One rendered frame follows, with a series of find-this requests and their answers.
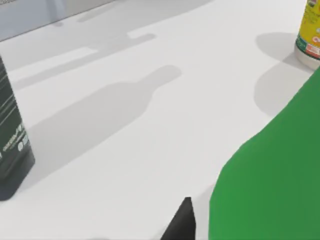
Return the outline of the yellow bottle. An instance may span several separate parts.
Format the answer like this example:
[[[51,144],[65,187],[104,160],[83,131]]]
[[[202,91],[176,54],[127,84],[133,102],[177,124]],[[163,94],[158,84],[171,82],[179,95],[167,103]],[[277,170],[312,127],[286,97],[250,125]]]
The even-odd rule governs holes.
[[[294,53],[310,69],[320,67],[320,0],[306,1]]]

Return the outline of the black box with white print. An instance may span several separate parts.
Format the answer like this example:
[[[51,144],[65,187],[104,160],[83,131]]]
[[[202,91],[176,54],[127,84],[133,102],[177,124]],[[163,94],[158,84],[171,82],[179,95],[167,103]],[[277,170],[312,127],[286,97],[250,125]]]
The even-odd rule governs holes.
[[[0,56],[0,202],[13,197],[34,164],[27,130]]]

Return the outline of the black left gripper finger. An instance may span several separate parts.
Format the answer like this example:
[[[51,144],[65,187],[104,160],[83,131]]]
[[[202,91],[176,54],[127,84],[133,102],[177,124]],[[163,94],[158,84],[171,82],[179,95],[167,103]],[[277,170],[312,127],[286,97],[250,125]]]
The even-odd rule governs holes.
[[[196,219],[191,197],[185,197],[160,240],[196,240]]]

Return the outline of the green bottle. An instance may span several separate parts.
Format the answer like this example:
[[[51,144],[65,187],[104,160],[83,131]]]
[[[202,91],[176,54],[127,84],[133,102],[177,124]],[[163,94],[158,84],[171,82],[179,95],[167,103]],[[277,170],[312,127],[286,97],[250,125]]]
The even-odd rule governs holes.
[[[221,169],[208,240],[320,240],[320,68]]]

